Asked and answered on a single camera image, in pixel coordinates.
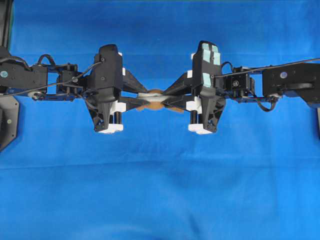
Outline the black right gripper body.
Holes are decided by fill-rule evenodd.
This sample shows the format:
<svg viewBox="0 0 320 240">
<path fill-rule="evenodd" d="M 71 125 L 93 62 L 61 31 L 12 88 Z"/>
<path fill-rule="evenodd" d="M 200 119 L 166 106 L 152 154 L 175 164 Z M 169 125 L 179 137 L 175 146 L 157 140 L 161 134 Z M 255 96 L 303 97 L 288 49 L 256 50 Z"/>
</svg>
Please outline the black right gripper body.
<svg viewBox="0 0 320 240">
<path fill-rule="evenodd" d="M 201 134 L 212 134 L 217 131 L 219 119 L 223 113 L 226 105 L 225 94 L 225 81 L 220 76 L 214 77 L 216 87 L 216 98 L 207 102 L 207 105 L 202 104 L 201 99 L 197 96 L 197 111 L 191 112 L 191 121 L 188 130 Z M 193 76 L 192 69 L 187 72 L 187 77 Z"/>
</svg>

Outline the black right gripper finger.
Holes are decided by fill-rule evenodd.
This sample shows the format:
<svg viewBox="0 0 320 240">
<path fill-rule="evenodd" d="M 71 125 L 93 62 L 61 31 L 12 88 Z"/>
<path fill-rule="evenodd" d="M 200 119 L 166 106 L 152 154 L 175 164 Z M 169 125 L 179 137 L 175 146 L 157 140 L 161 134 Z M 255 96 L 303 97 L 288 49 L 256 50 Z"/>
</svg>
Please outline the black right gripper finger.
<svg viewBox="0 0 320 240">
<path fill-rule="evenodd" d="M 169 96 L 161 102 L 167 108 L 181 111 L 198 111 L 198 98 L 192 95 Z"/>
<path fill-rule="evenodd" d="M 162 94 L 165 96 L 181 96 L 191 93 L 193 78 L 183 73 L 170 87 Z"/>
</svg>

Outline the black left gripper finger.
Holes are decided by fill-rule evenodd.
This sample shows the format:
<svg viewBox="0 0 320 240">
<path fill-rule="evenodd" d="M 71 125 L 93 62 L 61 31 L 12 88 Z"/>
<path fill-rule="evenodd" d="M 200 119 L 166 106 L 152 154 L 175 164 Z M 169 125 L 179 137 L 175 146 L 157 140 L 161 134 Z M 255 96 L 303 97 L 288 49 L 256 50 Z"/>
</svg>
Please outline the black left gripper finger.
<svg viewBox="0 0 320 240">
<path fill-rule="evenodd" d="M 120 96 L 119 102 L 125 104 L 126 111 L 150 104 L 150 102 L 147 100 L 140 99 L 140 98 L 126 97 L 126 96 Z"/>
<path fill-rule="evenodd" d="M 129 93 L 147 93 L 148 90 L 125 68 L 122 69 L 123 91 Z"/>
</svg>

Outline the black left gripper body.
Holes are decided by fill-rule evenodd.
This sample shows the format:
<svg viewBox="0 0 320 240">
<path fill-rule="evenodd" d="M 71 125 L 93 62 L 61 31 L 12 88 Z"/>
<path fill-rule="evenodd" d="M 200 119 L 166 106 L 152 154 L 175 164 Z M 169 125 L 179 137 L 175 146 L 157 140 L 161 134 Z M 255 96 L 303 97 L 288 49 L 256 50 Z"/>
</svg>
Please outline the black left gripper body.
<svg viewBox="0 0 320 240">
<path fill-rule="evenodd" d="M 93 79 L 91 76 L 92 70 L 90 72 L 90 75 L 87 76 L 87 82 L 86 82 L 86 96 L 88 102 L 93 105 L 94 107 L 88 107 L 89 114 L 92 118 L 92 122 L 94 125 L 94 131 L 95 132 L 101 132 L 104 130 L 107 130 L 109 128 L 109 124 L 111 123 L 111 107 L 112 104 L 117 101 L 109 102 L 109 103 L 97 103 L 95 100 L 95 95 L 97 92 L 91 88 L 90 81 Z"/>
</svg>

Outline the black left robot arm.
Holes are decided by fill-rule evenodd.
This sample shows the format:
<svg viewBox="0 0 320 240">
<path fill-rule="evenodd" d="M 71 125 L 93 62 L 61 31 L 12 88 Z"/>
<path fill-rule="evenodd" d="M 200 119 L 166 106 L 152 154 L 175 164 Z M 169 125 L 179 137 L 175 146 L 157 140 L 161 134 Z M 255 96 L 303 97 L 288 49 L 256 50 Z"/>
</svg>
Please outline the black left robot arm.
<svg viewBox="0 0 320 240">
<path fill-rule="evenodd" d="M 47 58 L 49 64 L 41 60 Z M 122 92 L 146 93 L 147 89 L 123 67 L 115 44 L 99 48 L 94 63 L 84 72 L 76 64 L 57 65 L 48 54 L 28 66 L 25 60 L 0 48 L 2 97 L 26 96 L 35 101 L 73 101 L 83 99 L 97 133 L 113 134 L 124 129 L 122 113 L 149 101 L 122 96 Z"/>
</svg>

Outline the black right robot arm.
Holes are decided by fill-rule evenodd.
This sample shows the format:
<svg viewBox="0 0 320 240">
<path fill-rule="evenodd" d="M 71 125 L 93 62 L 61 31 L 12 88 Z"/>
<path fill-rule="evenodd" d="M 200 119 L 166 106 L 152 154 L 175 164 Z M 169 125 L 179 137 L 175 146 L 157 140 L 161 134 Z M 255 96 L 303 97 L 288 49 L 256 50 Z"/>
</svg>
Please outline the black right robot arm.
<svg viewBox="0 0 320 240">
<path fill-rule="evenodd" d="M 212 53 L 197 52 L 192 71 L 184 73 L 168 89 L 162 103 L 190 112 L 188 130 L 197 134 L 217 131 L 226 100 L 256 103 L 272 111 L 279 98 L 300 97 L 309 107 L 320 106 L 320 65 L 310 60 L 268 67 L 236 67 L 222 73 L 223 65 Z"/>
</svg>

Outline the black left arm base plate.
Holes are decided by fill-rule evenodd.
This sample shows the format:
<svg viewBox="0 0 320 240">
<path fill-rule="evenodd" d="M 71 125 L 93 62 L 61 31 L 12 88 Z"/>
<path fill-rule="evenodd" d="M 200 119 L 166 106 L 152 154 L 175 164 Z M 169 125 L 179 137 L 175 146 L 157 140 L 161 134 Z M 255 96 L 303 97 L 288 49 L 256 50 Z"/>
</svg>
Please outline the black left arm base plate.
<svg viewBox="0 0 320 240">
<path fill-rule="evenodd" d="M 20 104 L 13 96 L 0 98 L 0 151 L 16 137 Z"/>
</svg>

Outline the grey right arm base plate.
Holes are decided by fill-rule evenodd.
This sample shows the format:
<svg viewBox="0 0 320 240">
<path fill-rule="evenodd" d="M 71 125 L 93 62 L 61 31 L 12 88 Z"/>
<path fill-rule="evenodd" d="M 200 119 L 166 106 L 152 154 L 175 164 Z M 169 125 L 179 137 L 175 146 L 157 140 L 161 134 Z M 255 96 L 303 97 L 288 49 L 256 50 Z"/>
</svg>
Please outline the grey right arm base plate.
<svg viewBox="0 0 320 240">
<path fill-rule="evenodd" d="M 318 127 L 318 136 L 320 138 L 320 108 L 316 109 L 316 118 L 317 118 L 317 127 Z"/>
</svg>

